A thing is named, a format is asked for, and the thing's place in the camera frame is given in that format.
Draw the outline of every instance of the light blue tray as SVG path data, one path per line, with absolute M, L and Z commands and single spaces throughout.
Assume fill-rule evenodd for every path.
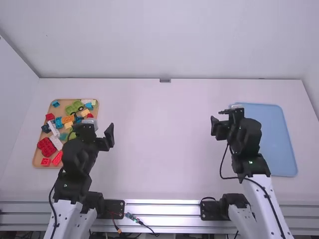
M 298 169 L 285 121 L 278 105 L 237 102 L 245 109 L 245 117 L 261 123 L 260 153 L 274 176 L 294 177 Z

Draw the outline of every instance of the blue lego brick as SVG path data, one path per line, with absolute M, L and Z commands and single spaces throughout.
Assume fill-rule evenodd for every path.
M 66 141 L 67 137 L 68 137 L 68 133 L 61 133 L 60 134 L 60 140 L 62 140 L 62 141 Z
M 52 103 L 51 103 L 52 105 L 53 105 L 53 107 L 58 107 L 58 106 L 60 106 L 60 103 L 57 101 L 57 100 L 54 100 Z
M 92 103 L 86 103 L 86 104 L 85 104 L 85 107 L 88 108 L 90 111 L 93 110 Z
M 76 123 L 80 123 L 80 122 L 82 122 L 82 120 L 84 120 L 83 117 L 78 117 L 78 116 L 76 116 L 74 121 L 75 121 Z
M 62 117 L 55 118 L 55 127 L 56 128 L 63 128 Z

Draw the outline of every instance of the yellow lego brick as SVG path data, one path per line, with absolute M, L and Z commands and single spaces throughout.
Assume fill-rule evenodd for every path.
M 67 129 L 67 128 L 71 128 L 72 125 L 73 125 L 73 122 L 71 121 L 71 122 L 65 123 L 64 127 Z
M 81 116 L 84 117 L 89 113 L 90 113 L 90 111 L 88 109 L 85 109 L 84 111 L 81 112 Z
M 66 116 L 62 118 L 62 123 L 68 123 L 74 121 L 74 115 Z

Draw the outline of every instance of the lego brick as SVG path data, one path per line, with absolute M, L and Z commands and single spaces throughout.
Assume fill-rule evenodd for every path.
M 65 127 L 66 129 L 68 129 L 68 128 L 72 127 L 72 125 L 73 125 L 73 122 L 68 122 L 68 123 L 65 123 L 65 124 L 64 124 L 64 127 Z
M 83 117 L 79 117 L 79 116 L 77 116 L 77 115 L 74 115 L 74 121 L 76 122 L 76 123 L 80 123 L 82 120 L 84 120 L 84 118 Z
M 68 122 L 73 122 L 74 121 L 74 115 L 66 116 L 62 118 L 62 123 L 68 123 Z
M 58 154 L 54 157 L 54 159 L 52 160 L 52 164 L 54 166 L 58 166 L 59 163 L 62 160 L 62 156 L 63 156 L 63 151 L 58 152 Z
M 45 133 L 50 133 L 51 132 L 51 130 L 49 128 L 49 125 L 47 123 L 45 125 L 41 126 L 41 129 Z
M 41 150 L 44 157 L 50 157 L 56 151 L 56 148 L 48 137 L 40 140 L 36 146 Z
M 67 137 L 68 137 L 68 133 L 61 133 L 60 134 L 60 140 L 62 140 L 62 141 L 66 141 Z
M 92 101 L 93 101 L 93 99 L 83 99 L 83 100 L 81 100 L 81 102 L 83 104 L 91 103 Z
M 41 161 L 41 165 L 44 167 L 50 166 L 50 163 L 51 163 L 51 159 L 49 159 L 49 158 L 43 158 Z
M 69 136 L 69 140 L 76 138 L 76 134 L 75 132 L 72 132 L 72 129 L 70 130 L 70 136 Z
M 60 103 L 58 102 L 58 100 L 54 100 L 51 103 L 53 105 L 53 107 L 57 108 L 58 106 L 60 106 Z
M 85 104 L 85 107 L 88 108 L 88 109 L 91 110 L 91 111 L 93 110 L 92 103 L 86 103 L 86 104 Z
M 84 111 L 81 112 L 81 116 L 85 117 L 89 113 L 90 113 L 90 111 L 88 109 L 85 109 Z
M 55 116 L 52 113 L 48 113 L 47 115 L 45 115 L 45 119 L 46 120 L 53 120 L 53 119 L 55 119 Z
M 56 128 L 63 128 L 62 117 L 55 118 L 55 127 Z
M 54 136 L 60 136 L 59 130 L 55 128 L 55 125 L 52 124 L 51 121 L 48 121 L 47 124 L 49 125 L 50 130 L 52 130 L 52 133 L 53 133 Z
M 57 149 L 58 151 L 60 151 L 60 150 L 62 149 L 63 144 L 62 144 L 62 142 L 59 140 L 58 137 L 56 137 L 55 135 L 51 135 L 51 136 L 50 136 L 50 140 L 51 140 L 51 142 L 53 143 L 54 147 L 56 147 L 56 149 Z
M 65 107 L 65 112 L 66 112 L 66 115 L 67 115 L 67 116 L 70 116 L 70 115 L 72 115 L 72 114 L 75 114 L 75 113 L 77 113 L 77 111 L 78 111 L 78 110 L 77 110 L 76 108 L 74 108 L 72 105 Z
M 82 111 L 84 109 L 84 104 L 81 101 L 75 101 L 72 103 L 72 106 L 76 109 L 76 111 Z

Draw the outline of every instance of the lego pieces pile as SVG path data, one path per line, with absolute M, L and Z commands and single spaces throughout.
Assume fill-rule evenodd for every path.
M 58 100 L 54 100 L 52 103 L 53 107 L 59 107 L 60 103 Z M 46 123 L 41 127 L 42 131 L 46 134 L 51 133 L 49 137 L 41 139 L 37 147 L 41 150 L 44 158 L 41 161 L 43 167 L 48 167 L 51 164 L 58 166 L 61 162 L 63 152 L 62 141 L 67 141 L 74 139 L 76 137 L 75 133 L 72 132 L 73 124 L 80 123 L 84 117 L 93 118 L 94 116 L 90 113 L 96 105 L 96 100 L 76 100 L 71 105 L 65 107 L 66 116 L 55 117 L 54 114 L 48 113 L 45 115 Z M 60 132 L 62 129 L 69 129 L 68 132 Z M 56 151 L 59 151 L 53 160 L 50 159 Z

